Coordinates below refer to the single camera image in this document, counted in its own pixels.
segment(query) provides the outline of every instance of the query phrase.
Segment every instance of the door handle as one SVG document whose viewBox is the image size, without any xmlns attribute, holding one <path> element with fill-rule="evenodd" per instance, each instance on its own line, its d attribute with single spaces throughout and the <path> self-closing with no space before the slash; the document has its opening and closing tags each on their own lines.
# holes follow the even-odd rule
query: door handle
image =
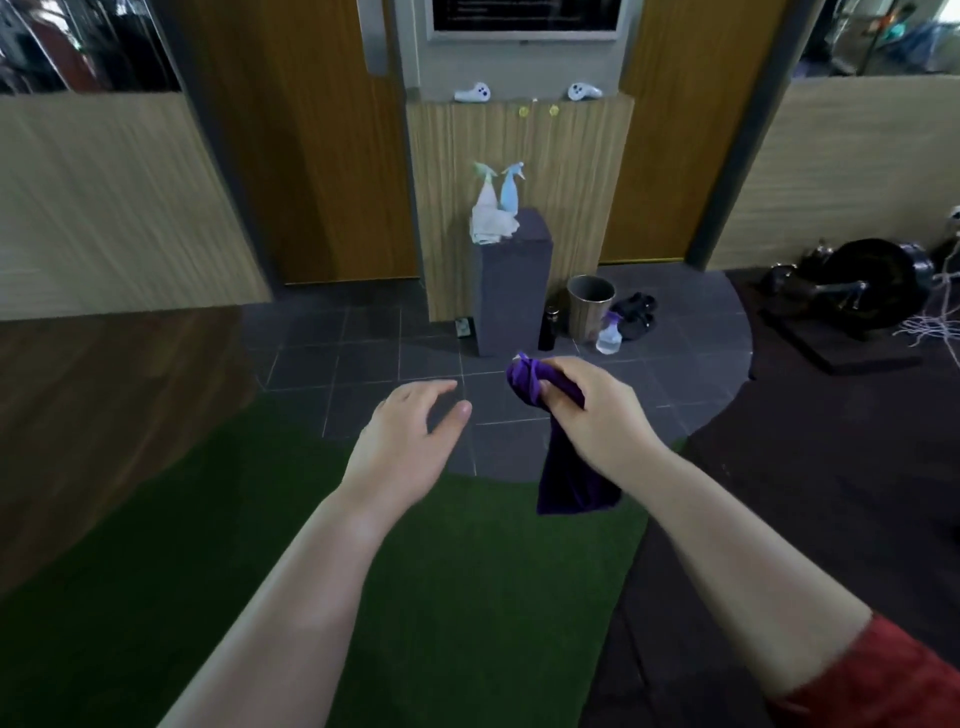
<svg viewBox="0 0 960 728">
<path fill-rule="evenodd" d="M 360 17 L 360 37 L 367 73 L 371 76 L 390 75 L 390 49 L 387 46 L 387 24 L 383 18 L 382 0 L 357 0 Z"/>
</svg>

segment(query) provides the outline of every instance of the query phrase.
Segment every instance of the trash bin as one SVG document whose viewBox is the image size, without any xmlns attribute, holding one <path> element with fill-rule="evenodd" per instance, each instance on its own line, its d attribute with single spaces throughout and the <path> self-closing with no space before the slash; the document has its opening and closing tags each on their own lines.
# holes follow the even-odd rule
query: trash bin
<svg viewBox="0 0 960 728">
<path fill-rule="evenodd" d="M 574 276 L 566 284 L 566 292 L 570 296 L 570 338 L 577 343 L 596 341 L 616 288 L 599 276 Z"/>
</svg>

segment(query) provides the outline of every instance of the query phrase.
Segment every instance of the red sleeve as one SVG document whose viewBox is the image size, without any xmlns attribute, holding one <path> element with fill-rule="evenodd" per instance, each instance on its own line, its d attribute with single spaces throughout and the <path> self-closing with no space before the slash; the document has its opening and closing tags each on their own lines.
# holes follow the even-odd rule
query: red sleeve
<svg viewBox="0 0 960 728">
<path fill-rule="evenodd" d="M 769 707 L 781 727 L 960 726 L 960 672 L 874 615 L 835 665 Z"/>
</svg>

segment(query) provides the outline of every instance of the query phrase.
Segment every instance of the light blue spray bottle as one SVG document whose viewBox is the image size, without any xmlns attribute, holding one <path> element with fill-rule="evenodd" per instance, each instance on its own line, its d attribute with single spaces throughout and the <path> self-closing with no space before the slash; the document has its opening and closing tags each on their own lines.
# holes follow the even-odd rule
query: light blue spray bottle
<svg viewBox="0 0 960 728">
<path fill-rule="evenodd" d="M 503 186 L 500 187 L 500 209 L 506 210 L 512 215 L 516 215 L 516 211 L 520 207 L 520 200 L 516 195 L 516 182 L 514 182 L 514 175 L 519 175 L 522 180 L 526 180 L 523 176 L 523 162 L 519 161 L 516 164 L 511 164 L 505 170 L 503 170 Z"/>
<path fill-rule="evenodd" d="M 480 194 L 477 196 L 477 205 L 496 207 L 496 192 L 493 190 L 493 178 L 496 177 L 496 172 L 479 161 L 473 163 L 473 168 L 484 178 L 483 187 L 480 188 Z"/>
</svg>

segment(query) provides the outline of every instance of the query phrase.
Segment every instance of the forearm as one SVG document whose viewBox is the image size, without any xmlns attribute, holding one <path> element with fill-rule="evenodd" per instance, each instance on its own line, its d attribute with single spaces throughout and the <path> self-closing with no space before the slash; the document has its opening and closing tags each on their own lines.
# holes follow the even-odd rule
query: forearm
<svg viewBox="0 0 960 728">
<path fill-rule="evenodd" d="M 643 462 L 624 490 L 670 536 L 767 695 L 811 680 L 855 640 L 871 617 L 866 604 L 678 455 L 663 449 Z"/>
<path fill-rule="evenodd" d="M 329 496 L 161 726 L 323 725 L 387 530 L 341 491 Z"/>
</svg>

